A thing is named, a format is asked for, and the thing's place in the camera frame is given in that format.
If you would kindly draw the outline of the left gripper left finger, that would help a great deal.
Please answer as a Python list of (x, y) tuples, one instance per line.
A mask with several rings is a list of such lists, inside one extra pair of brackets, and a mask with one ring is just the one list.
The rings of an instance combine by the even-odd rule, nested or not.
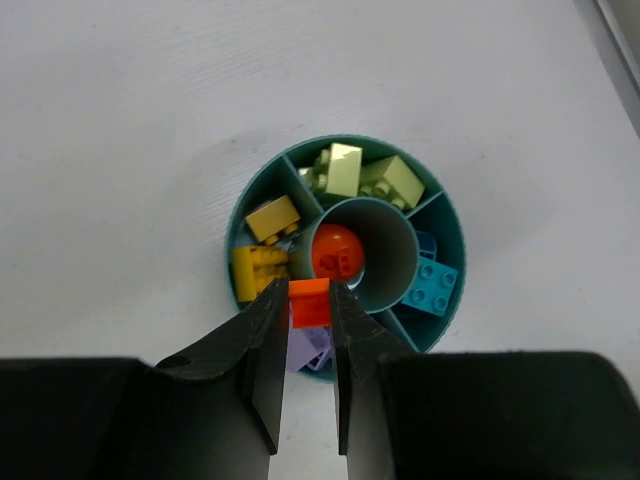
[(288, 284), (195, 343), (135, 358), (1, 363), (5, 479), (265, 479), (277, 452)]

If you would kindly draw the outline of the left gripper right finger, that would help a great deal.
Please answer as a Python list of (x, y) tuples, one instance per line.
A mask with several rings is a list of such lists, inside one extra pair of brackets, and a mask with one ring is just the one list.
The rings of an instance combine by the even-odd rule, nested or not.
[(418, 354), (329, 290), (338, 448), (352, 479), (635, 479), (639, 406), (581, 351)]

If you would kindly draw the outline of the purple hollow lego brick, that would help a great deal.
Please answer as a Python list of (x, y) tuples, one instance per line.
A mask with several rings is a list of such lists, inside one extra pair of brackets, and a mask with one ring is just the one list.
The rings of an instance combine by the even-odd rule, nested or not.
[(291, 372), (304, 368), (317, 372), (332, 357), (328, 327), (291, 329), (288, 336), (286, 367)]

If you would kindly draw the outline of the orange yellow long brick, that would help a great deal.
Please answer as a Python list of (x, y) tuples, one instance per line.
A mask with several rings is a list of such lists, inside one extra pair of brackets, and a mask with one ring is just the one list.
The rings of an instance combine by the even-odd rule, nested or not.
[(288, 253), (278, 247), (243, 246), (231, 251), (235, 296), (252, 302), (275, 279), (288, 278)]

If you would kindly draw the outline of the tiny orange clip piece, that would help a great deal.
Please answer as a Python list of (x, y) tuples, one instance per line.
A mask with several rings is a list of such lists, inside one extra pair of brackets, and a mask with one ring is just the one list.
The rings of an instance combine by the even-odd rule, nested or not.
[(288, 286), (292, 326), (322, 328), (331, 324), (328, 278), (292, 280)]

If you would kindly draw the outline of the teal square lego brick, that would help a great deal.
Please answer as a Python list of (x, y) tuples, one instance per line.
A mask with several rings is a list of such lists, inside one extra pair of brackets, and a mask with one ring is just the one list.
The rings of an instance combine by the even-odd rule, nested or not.
[(456, 269), (420, 257), (416, 277), (401, 303), (442, 317), (448, 308), (457, 279)]

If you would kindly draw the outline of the orange teardrop dish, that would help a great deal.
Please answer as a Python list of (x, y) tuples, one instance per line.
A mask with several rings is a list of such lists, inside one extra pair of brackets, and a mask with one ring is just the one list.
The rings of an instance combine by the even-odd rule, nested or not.
[(323, 223), (312, 241), (311, 260), (317, 278), (350, 282), (364, 269), (364, 247), (345, 226)]

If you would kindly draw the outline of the yellow lego brick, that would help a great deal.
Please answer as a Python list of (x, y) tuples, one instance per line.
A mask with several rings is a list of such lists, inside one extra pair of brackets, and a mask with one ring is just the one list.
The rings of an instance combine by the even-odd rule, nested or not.
[(254, 238), (267, 246), (299, 228), (301, 217), (288, 195), (283, 195), (245, 217)]

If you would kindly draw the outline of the teal round divided container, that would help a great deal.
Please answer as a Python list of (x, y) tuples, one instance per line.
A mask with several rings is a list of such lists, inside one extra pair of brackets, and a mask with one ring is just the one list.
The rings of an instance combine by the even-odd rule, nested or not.
[[(320, 151), (332, 143), (363, 149), (361, 168), (399, 155), (425, 185), (418, 204), (400, 210), (387, 201), (367, 196), (342, 200), (324, 207), (303, 183), (298, 169), (310, 167)], [(245, 217), (265, 204), (288, 195), (301, 217), (299, 228), (269, 247), (288, 253), (288, 279), (317, 278), (313, 272), (312, 241), (320, 224), (339, 224), (354, 232), (364, 247), (365, 266), (352, 281), (343, 282), (364, 311), (404, 341), (425, 353), (442, 338), (460, 304), (466, 275), (466, 252), (462, 226), (453, 204), (436, 177), (416, 158), (384, 141), (359, 135), (330, 135), (294, 145), (268, 161), (249, 181), (231, 213), (225, 249), (230, 286), (235, 296), (231, 251), (260, 244)], [(446, 313), (438, 317), (405, 306), (401, 300), (412, 285), (419, 265), (416, 231), (430, 232), (437, 242), (435, 261), (458, 271), (458, 279)]]

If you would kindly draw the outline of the light green sloped brick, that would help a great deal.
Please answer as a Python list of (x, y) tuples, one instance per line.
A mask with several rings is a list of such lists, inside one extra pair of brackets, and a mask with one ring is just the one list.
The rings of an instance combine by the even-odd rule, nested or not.
[(332, 143), (298, 173), (319, 203), (328, 207), (358, 195), (362, 156), (361, 147)]

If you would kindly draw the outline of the teal rounded lego piece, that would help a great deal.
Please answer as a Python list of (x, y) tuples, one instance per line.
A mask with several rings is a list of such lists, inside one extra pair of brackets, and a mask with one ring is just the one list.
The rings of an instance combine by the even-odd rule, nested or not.
[(437, 258), (437, 242), (434, 235), (430, 232), (416, 231), (416, 237), (419, 246), (419, 255), (429, 260)]

